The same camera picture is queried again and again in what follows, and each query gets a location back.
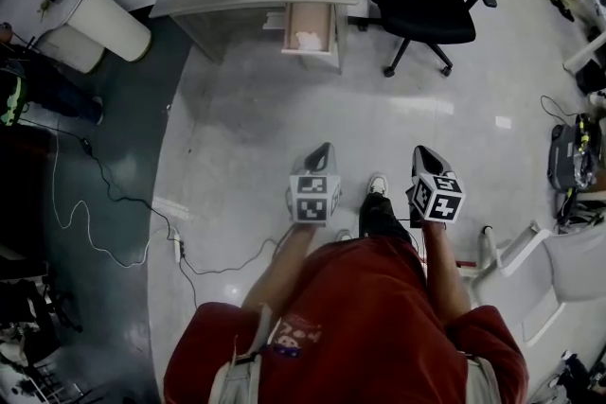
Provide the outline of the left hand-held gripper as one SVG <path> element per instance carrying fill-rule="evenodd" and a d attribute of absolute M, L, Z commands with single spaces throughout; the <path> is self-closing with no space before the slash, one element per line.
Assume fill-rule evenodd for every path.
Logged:
<path fill-rule="evenodd" d="M 292 222 L 325 226 L 340 197 L 341 177 L 330 142 L 295 160 L 285 193 Z"/>

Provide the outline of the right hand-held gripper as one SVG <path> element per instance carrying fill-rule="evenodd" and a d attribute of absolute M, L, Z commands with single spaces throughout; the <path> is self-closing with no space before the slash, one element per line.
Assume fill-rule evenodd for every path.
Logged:
<path fill-rule="evenodd" d="M 416 146 L 412 157 L 412 186 L 406 191 L 411 226 L 423 221 L 455 223 L 466 193 L 450 164 L 425 146 Z"/>

